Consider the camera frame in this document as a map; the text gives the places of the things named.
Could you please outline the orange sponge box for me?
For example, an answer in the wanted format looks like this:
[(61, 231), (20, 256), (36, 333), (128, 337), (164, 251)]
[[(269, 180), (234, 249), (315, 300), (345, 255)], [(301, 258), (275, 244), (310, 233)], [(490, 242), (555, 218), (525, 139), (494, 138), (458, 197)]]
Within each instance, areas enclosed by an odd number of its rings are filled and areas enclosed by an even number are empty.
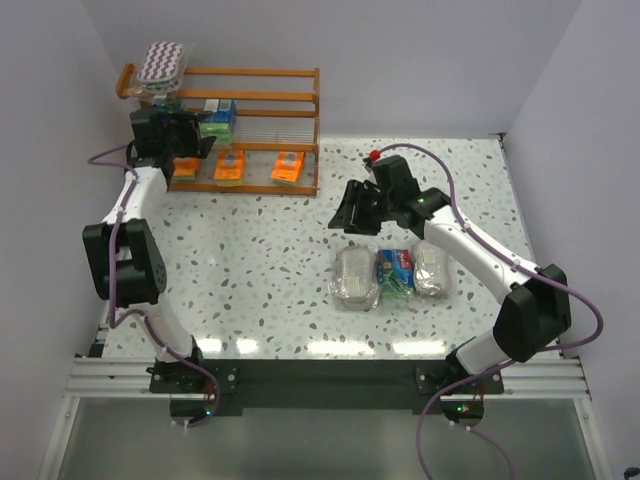
[(271, 180), (278, 185), (296, 186), (304, 169), (305, 153), (281, 151), (272, 169)]
[(176, 158), (173, 161), (173, 182), (195, 182), (201, 166), (201, 159), (196, 157)]
[(242, 150), (226, 150), (218, 154), (214, 181), (218, 186), (237, 187), (244, 183), (245, 154)]

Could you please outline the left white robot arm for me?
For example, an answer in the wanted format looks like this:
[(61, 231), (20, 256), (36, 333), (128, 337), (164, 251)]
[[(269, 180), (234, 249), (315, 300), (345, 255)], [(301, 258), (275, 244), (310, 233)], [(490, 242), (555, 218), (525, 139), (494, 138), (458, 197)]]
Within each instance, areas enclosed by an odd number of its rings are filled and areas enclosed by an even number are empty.
[(204, 137), (205, 114), (142, 108), (130, 115), (134, 138), (122, 147), (122, 162), (106, 153), (94, 166), (118, 167), (124, 184), (110, 212), (82, 231), (82, 241), (98, 296), (108, 304), (108, 323), (139, 324), (155, 350), (151, 374), (164, 382), (195, 382), (206, 388), (216, 379), (202, 365), (193, 335), (177, 318), (167, 295), (168, 274), (148, 219), (167, 192), (177, 159), (204, 159), (215, 142)]

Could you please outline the purple wavy striped sponge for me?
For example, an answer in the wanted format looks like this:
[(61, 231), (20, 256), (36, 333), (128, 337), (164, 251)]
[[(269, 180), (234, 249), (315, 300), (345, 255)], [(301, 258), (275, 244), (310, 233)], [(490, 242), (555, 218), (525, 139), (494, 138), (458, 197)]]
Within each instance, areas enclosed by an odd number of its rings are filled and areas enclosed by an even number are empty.
[(135, 94), (151, 97), (175, 94), (182, 85), (192, 50), (190, 43), (152, 43), (134, 72), (130, 89)]

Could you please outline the blue label green sponge pack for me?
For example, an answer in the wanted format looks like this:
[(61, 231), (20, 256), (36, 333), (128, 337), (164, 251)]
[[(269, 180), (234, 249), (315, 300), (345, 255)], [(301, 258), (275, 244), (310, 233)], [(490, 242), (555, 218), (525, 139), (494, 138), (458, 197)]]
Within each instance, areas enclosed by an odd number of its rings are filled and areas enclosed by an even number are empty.
[(214, 137), (216, 147), (229, 147), (233, 143), (236, 102), (231, 99), (207, 99), (203, 113), (205, 117), (199, 123), (201, 137)]

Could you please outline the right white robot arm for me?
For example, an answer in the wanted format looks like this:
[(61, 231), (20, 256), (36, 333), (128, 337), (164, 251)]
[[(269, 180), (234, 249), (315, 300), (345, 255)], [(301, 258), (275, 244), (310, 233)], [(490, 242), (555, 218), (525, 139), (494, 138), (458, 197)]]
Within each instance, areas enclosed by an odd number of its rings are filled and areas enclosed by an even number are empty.
[(480, 241), (481, 229), (455, 210), (453, 196), (436, 187), (420, 189), (403, 157), (368, 165), (372, 179), (347, 183), (330, 228), (375, 236), (393, 221), (452, 256), (500, 305), (493, 327), (447, 355), (442, 385), (504, 362), (524, 363), (568, 330), (567, 277), (559, 267), (540, 268), (492, 238)]

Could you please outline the wooden two-tier shelf rack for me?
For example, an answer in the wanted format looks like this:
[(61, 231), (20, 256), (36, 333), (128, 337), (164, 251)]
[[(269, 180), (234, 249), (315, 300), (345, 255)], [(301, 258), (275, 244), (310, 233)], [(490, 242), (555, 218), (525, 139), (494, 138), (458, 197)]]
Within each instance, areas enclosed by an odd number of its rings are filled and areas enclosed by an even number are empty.
[[(296, 195), (314, 197), (319, 180), (320, 70), (248, 69), (221, 67), (186, 68), (181, 88), (167, 97), (135, 94), (131, 89), (137, 67), (124, 66), (116, 85), (119, 98), (135, 98), (142, 108), (155, 99), (176, 98), (187, 111), (203, 111), (207, 99), (236, 102), (233, 143), (213, 146), (195, 182), (169, 181), (170, 191), (239, 193), (251, 195)], [(214, 173), (218, 154), (242, 150), (245, 154), (244, 183), (218, 186)], [(296, 186), (275, 184), (271, 173), (281, 151), (304, 152), (305, 163)]]

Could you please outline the grey sponge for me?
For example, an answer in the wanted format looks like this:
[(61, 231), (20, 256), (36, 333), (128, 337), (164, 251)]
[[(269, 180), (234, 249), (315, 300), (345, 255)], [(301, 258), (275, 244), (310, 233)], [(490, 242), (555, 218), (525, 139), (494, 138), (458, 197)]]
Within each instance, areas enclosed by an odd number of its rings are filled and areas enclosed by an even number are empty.
[(444, 297), (451, 287), (448, 254), (427, 241), (415, 243), (410, 254), (416, 292), (431, 298)]
[(369, 311), (378, 304), (377, 250), (349, 245), (336, 254), (329, 292), (340, 310)]

